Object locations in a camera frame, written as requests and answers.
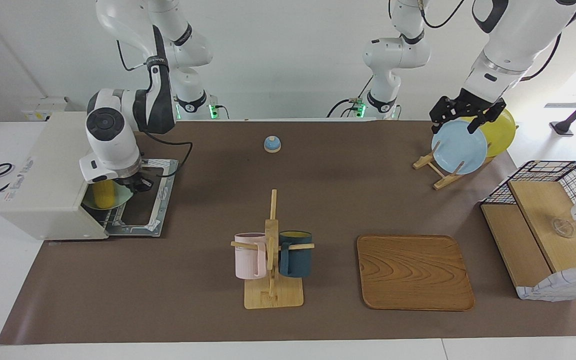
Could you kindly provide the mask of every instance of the brown tablecloth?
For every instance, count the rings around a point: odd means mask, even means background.
[[[263,150],[268,135],[283,148]],[[194,141],[159,238],[46,242],[0,344],[216,342],[576,335],[576,300],[519,300],[476,203],[514,171],[507,153],[434,191],[412,163],[430,150],[430,123],[180,123],[163,136]],[[147,158],[183,146],[144,136]],[[278,189],[279,228],[317,244],[301,307],[246,310],[233,235],[263,231]],[[355,242],[362,234],[450,235],[476,298],[467,312],[371,310]]]

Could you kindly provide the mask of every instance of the wooden serving tray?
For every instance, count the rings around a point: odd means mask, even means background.
[[[363,301],[372,309],[465,312],[475,305],[459,245],[446,235],[361,235]]]

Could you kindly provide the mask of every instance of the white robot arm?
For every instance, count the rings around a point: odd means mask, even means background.
[[[148,191],[153,183],[140,173],[133,132],[169,132],[176,121],[173,99],[187,119],[211,118],[211,96],[190,67],[210,63],[213,55],[178,4],[179,0],[96,2],[99,23],[144,55],[150,84],[137,91],[101,89],[90,99],[86,132],[93,152],[79,161],[87,183],[115,180],[133,192]]]
[[[373,39],[363,52],[363,61],[373,74],[372,88],[362,99],[365,116],[378,119],[391,116],[402,85],[394,70],[420,68],[430,59],[418,0],[394,0],[391,18],[399,37]]]
[[[489,41],[459,96],[442,96],[430,110],[434,133],[462,116],[476,117],[470,133],[496,120],[506,106],[505,91],[519,83],[537,55],[576,19],[576,0],[475,0],[472,14]]]

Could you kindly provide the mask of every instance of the white wall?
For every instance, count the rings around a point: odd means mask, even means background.
[[[403,119],[426,119],[439,96],[457,95],[487,41],[472,19],[472,2],[446,27],[426,31],[433,53],[425,68],[400,72]],[[434,1],[430,22],[445,19],[455,4]],[[205,86],[237,118],[325,116],[370,77],[364,45],[397,36],[386,0],[182,0],[182,7],[214,48],[213,62],[198,69]],[[67,96],[74,110],[83,110],[98,89],[147,86],[145,70],[122,69],[94,0],[0,0],[0,38],[12,53],[3,54],[0,43],[0,120],[22,119],[23,96]],[[141,60],[128,46],[125,57],[129,64]],[[17,66],[7,65],[15,60]],[[549,69],[507,93],[510,111],[519,116],[542,107],[575,69],[576,22]]]

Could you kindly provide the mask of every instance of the wooden mug holder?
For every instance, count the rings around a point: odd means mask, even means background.
[[[287,277],[279,273],[279,220],[277,214],[277,189],[272,189],[270,219],[265,221],[267,275],[255,280],[245,280],[244,307],[247,310],[267,308],[290,308],[304,305],[304,286],[299,277]],[[230,242],[230,246],[257,250],[255,244]],[[288,250],[314,249],[315,244],[293,244]]]
[[[459,170],[462,169],[462,166],[464,166],[464,161],[460,162],[457,168],[454,169],[453,172],[448,174],[445,174],[443,171],[439,170],[439,168],[435,166],[435,164],[433,164],[433,161],[435,160],[435,151],[437,151],[439,144],[441,144],[441,141],[437,141],[437,143],[434,144],[434,147],[432,148],[432,151],[430,151],[430,153],[428,153],[427,155],[423,155],[422,157],[419,157],[419,160],[417,160],[414,164],[412,164],[414,170],[418,170],[422,167],[428,166],[430,167],[430,169],[434,170],[434,172],[441,177],[439,181],[435,182],[434,185],[432,185],[432,187],[434,187],[436,191],[440,191],[441,189],[447,187],[448,185],[464,177],[464,175],[457,175],[457,173],[459,173]],[[489,162],[493,161],[494,159],[495,159],[494,156],[486,157],[486,160],[484,161],[482,166],[489,164]]]

